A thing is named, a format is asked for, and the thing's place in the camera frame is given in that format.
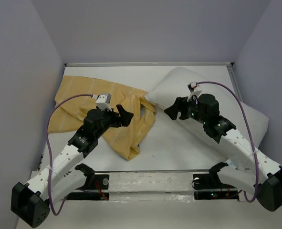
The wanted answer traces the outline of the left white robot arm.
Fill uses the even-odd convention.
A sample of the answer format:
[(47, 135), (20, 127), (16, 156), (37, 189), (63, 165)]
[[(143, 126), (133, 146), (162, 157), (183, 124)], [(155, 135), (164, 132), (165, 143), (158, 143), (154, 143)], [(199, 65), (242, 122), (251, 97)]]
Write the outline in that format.
[(26, 183), (18, 182), (11, 192), (10, 209), (33, 229), (48, 217), (53, 205), (75, 189), (93, 185), (95, 171), (82, 163), (110, 128), (129, 126), (133, 113), (120, 104), (113, 109), (88, 111), (83, 125), (49, 165)]

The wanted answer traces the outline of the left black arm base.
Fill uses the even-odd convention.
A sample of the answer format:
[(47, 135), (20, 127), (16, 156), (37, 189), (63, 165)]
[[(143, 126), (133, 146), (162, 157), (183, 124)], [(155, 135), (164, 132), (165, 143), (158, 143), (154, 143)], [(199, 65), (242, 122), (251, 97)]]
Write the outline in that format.
[(79, 164), (74, 169), (82, 174), (82, 186), (68, 194), (67, 200), (109, 200), (109, 175), (95, 174), (95, 171), (86, 164)]

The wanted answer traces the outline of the white pillow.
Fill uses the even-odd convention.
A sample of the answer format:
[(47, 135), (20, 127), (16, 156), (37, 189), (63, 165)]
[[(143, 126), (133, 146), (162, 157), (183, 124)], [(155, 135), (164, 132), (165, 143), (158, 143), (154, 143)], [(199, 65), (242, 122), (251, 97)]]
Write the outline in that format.
[[(171, 70), (165, 78), (154, 87), (154, 89), (148, 92), (145, 98), (164, 110), (173, 105), (177, 97), (186, 97), (190, 95), (188, 89), (189, 83), (202, 81), (207, 81), (207, 79), (191, 70), (177, 67)], [(219, 103), (220, 115), (229, 119), (235, 124), (240, 133), (246, 139), (249, 139), (241, 109), (234, 96), (218, 85), (202, 84), (200, 85), (200, 88), (204, 94), (212, 94), (215, 96)], [(254, 145), (255, 147), (259, 147), (267, 132), (269, 118), (245, 103), (242, 103), (241, 105), (249, 124)], [(189, 118), (184, 121), (177, 120), (177, 122), (206, 144), (213, 147), (217, 145), (212, 138), (206, 135), (202, 125), (195, 120)]]

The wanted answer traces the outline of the yellow pillowcase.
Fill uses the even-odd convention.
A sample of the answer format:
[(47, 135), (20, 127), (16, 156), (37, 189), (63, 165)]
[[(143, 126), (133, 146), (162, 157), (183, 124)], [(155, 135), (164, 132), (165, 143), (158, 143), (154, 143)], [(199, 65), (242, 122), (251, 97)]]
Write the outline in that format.
[(48, 133), (76, 131), (88, 111), (118, 111), (121, 105), (134, 116), (128, 127), (110, 128), (103, 138), (121, 157), (131, 160), (140, 153), (139, 144), (155, 122), (156, 108), (145, 99), (146, 91), (102, 79), (63, 77), (54, 98), (59, 108), (52, 114)]

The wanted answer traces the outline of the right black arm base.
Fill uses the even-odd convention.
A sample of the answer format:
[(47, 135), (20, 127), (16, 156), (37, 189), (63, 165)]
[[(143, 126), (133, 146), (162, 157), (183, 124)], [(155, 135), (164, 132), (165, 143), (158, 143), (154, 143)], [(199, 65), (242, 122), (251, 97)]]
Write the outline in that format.
[(224, 167), (228, 168), (229, 165), (220, 162), (211, 167), (207, 173), (193, 174), (191, 185), (194, 188), (195, 200), (239, 200), (241, 191), (234, 186), (221, 183), (218, 177), (218, 172)]

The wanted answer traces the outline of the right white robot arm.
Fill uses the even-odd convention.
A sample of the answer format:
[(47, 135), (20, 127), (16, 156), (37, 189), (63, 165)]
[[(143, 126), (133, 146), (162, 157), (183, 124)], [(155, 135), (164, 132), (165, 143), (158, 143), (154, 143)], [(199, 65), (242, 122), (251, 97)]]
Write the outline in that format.
[(236, 126), (220, 115), (219, 103), (211, 94), (178, 97), (164, 110), (172, 119), (193, 119), (201, 130), (234, 164), (218, 163), (211, 168), (208, 182), (213, 187), (229, 184), (249, 194), (268, 211), (282, 206), (282, 166), (268, 158), (240, 133)]

